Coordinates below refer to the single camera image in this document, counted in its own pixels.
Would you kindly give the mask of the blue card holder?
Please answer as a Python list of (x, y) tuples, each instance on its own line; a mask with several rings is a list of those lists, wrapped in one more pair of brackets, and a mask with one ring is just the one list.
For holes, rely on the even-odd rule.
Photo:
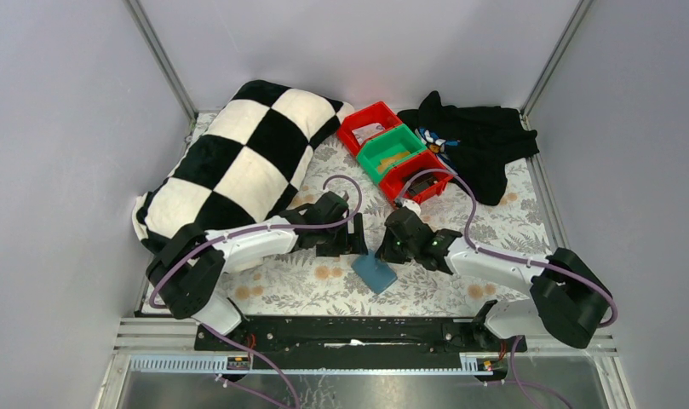
[(358, 256), (352, 262), (351, 268), (375, 294), (382, 294), (398, 279), (389, 265), (377, 259), (371, 252)]

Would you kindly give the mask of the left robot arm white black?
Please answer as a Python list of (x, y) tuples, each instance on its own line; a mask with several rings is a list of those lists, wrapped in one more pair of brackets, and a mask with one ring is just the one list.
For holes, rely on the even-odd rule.
[(367, 254), (362, 215), (350, 210), (345, 198), (327, 192), (313, 204), (241, 228), (203, 230), (190, 223), (154, 257), (146, 277), (152, 296), (161, 298), (174, 318), (191, 318), (227, 335), (243, 315), (233, 301), (216, 294), (220, 276), (307, 249), (326, 257)]

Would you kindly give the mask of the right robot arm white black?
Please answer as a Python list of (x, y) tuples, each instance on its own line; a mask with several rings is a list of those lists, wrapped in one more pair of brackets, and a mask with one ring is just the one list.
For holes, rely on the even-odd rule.
[(528, 255), (477, 244), (456, 230), (434, 231), (407, 208), (395, 210), (385, 227), (376, 252), (384, 262), (416, 262), (429, 271), (471, 276), (524, 294), (522, 300), (494, 302), (478, 312), (493, 337), (548, 334), (585, 349), (605, 316), (615, 314), (611, 292), (569, 249)]

